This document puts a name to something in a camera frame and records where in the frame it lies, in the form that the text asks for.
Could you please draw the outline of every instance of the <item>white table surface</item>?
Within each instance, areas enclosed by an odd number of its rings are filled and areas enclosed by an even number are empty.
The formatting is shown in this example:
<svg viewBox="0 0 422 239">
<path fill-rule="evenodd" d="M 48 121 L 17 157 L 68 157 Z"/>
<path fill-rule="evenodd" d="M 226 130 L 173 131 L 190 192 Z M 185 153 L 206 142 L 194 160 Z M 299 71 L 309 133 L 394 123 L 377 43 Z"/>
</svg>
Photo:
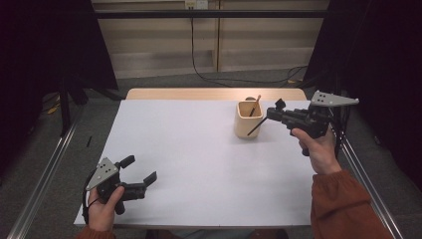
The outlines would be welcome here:
<svg viewBox="0 0 422 239">
<path fill-rule="evenodd" d="M 234 101 L 122 101 L 102 157 L 133 154 L 121 181 L 156 171 L 144 199 L 126 201 L 120 226 L 238 228 L 310 225 L 312 170 L 298 140 L 267 120 L 253 140 L 234 135 Z M 263 110 L 274 102 L 261 102 Z M 287 102 L 306 109 L 309 102 Z M 75 224 L 85 224 L 82 209 Z"/>
</svg>

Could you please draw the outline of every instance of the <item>metal frame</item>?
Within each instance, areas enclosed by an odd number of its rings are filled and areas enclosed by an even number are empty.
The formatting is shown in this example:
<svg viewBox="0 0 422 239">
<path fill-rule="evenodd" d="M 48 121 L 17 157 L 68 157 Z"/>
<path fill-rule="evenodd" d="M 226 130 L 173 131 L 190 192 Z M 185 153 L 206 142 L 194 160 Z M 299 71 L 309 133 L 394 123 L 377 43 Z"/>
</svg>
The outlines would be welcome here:
<svg viewBox="0 0 422 239">
<path fill-rule="evenodd" d="M 142 18 L 325 18 L 325 10 L 97 10 L 98 19 Z"/>
<path fill-rule="evenodd" d="M 76 112 L 74 123 L 71 125 L 67 133 L 64 136 L 60 137 L 56 149 L 53 152 L 53 155 L 50 157 L 50 160 L 47 163 L 47 166 L 44 169 L 44 172 L 40 180 L 38 181 L 37 186 L 35 187 L 24 209 L 22 210 L 21 214 L 13 225 L 12 230 L 7 236 L 7 239 L 25 238 L 26 234 L 28 233 L 32 221 L 37 215 L 38 209 L 40 208 L 41 203 L 43 202 L 43 199 L 47 193 L 47 189 L 50 186 L 52 179 L 56 173 L 56 170 L 60 165 L 62 157 L 65 154 L 66 149 L 68 148 L 72 136 L 74 135 L 77 124 L 82 117 L 83 109 L 84 108 L 78 109 L 78 111 Z"/>
<path fill-rule="evenodd" d="M 342 136 L 341 149 L 353 171 L 354 177 L 366 188 L 370 197 L 372 198 L 372 208 L 378 215 L 381 222 L 390 231 L 391 235 L 395 239 L 403 239 L 404 237 L 394 222 L 390 211 L 376 191 L 374 185 L 369 179 L 369 176 L 366 174 L 363 165 L 360 163 L 359 158 L 357 157 L 345 135 Z"/>
</svg>

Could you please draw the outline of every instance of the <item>human hand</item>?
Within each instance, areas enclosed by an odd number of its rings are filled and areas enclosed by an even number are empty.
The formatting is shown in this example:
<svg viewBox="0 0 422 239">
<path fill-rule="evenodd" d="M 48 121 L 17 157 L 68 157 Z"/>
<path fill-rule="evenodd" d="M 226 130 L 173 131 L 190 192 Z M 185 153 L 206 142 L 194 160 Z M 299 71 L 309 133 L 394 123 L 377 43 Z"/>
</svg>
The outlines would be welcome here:
<svg viewBox="0 0 422 239">
<path fill-rule="evenodd" d="M 88 204 L 93 203 L 90 206 L 89 214 L 90 221 L 89 226 L 91 229 L 96 231 L 111 231 L 114 223 L 114 207 L 121 199 L 124 193 L 124 187 L 118 187 L 109 198 L 106 204 L 102 204 L 98 198 L 100 198 L 97 189 L 94 188 L 90 192 L 88 198 Z"/>
<path fill-rule="evenodd" d="M 310 151 L 311 165 L 317 174 L 327 175 L 341 171 L 334 153 L 334 134 L 330 129 L 325 136 L 316 139 L 299 128 L 292 129 L 292 134 L 298 138 L 301 148 Z"/>
</svg>

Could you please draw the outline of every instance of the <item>orange sleeve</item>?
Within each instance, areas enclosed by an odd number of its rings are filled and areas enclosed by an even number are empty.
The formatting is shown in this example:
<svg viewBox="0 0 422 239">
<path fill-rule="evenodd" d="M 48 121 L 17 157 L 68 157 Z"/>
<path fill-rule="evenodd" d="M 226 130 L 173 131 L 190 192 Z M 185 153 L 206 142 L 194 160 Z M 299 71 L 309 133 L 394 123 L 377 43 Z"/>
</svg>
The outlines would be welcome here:
<svg viewBox="0 0 422 239">
<path fill-rule="evenodd" d="M 312 195 L 316 239 L 393 238 L 373 211 L 367 191 L 348 171 L 314 175 Z"/>
<path fill-rule="evenodd" d="M 84 227 L 80 234 L 76 237 L 77 239 L 115 239 L 112 232 L 100 232 L 91 229 L 89 226 Z"/>
</svg>

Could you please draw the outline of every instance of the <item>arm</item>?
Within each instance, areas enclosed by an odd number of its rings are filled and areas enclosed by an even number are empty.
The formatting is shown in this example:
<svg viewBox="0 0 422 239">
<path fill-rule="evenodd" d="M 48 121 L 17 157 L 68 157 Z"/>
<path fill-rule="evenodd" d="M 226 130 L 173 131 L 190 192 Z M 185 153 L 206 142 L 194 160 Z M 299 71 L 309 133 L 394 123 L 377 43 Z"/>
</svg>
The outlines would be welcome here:
<svg viewBox="0 0 422 239">
<path fill-rule="evenodd" d="M 113 239 L 112 225 L 114 223 L 114 207 L 124 193 L 122 186 L 118 187 L 109 198 L 106 204 L 102 204 L 97 199 L 100 197 L 97 189 L 90 192 L 88 204 L 90 205 L 90 222 L 77 236 L 78 239 Z"/>
<path fill-rule="evenodd" d="M 370 196 L 350 174 L 341 170 L 334 155 L 334 136 L 328 130 L 318 139 L 295 128 L 292 134 L 310 150 L 316 175 L 311 223 L 316 239 L 392 238 L 370 206 Z"/>
</svg>

